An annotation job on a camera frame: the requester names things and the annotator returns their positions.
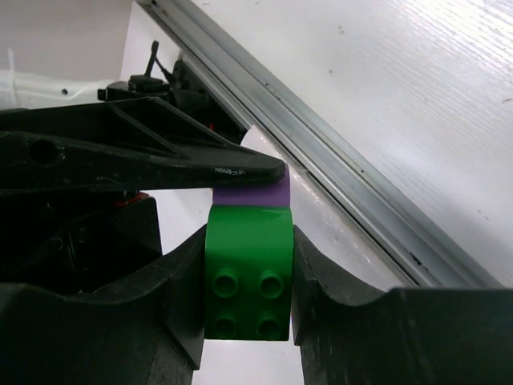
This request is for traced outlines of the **purple lotus lego piece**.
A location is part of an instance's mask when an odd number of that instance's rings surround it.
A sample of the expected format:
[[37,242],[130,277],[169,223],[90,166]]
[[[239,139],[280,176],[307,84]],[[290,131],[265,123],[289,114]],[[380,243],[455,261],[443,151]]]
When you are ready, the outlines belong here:
[[284,177],[274,184],[214,188],[214,205],[289,207],[291,201],[289,167]]

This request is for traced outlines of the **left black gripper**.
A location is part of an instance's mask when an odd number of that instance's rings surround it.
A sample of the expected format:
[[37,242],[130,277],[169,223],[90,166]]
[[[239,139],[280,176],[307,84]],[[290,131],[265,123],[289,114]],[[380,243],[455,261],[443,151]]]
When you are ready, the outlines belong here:
[[[155,198],[110,192],[273,184],[284,176],[282,160],[234,144],[157,98],[3,111],[1,281],[91,293],[161,257]],[[57,192],[81,190],[92,192]]]

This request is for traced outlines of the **green leaf lego brick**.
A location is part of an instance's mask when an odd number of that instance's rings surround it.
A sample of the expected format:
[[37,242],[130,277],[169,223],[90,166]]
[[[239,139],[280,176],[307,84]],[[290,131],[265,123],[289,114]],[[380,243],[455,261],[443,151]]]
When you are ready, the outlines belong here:
[[204,336],[286,341],[293,283],[288,207],[213,205],[204,250]]

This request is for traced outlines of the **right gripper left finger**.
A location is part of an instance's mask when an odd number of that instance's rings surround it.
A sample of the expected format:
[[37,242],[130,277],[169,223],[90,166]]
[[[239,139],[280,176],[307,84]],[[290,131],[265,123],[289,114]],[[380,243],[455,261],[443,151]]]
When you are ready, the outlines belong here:
[[91,294],[1,286],[4,384],[189,384],[204,345],[204,243]]

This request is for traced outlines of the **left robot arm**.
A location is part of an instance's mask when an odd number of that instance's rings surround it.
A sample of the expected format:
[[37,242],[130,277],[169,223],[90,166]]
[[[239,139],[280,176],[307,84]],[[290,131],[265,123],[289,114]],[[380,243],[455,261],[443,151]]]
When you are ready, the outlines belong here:
[[260,188],[284,161],[182,60],[162,79],[1,73],[1,280],[93,292],[162,256],[155,190]]

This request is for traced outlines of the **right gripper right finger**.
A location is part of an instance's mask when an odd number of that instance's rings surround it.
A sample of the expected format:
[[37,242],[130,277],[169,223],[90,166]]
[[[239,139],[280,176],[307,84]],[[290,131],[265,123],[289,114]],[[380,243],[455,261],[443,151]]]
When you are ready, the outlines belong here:
[[381,291],[294,232],[293,340],[307,384],[509,384],[512,292]]

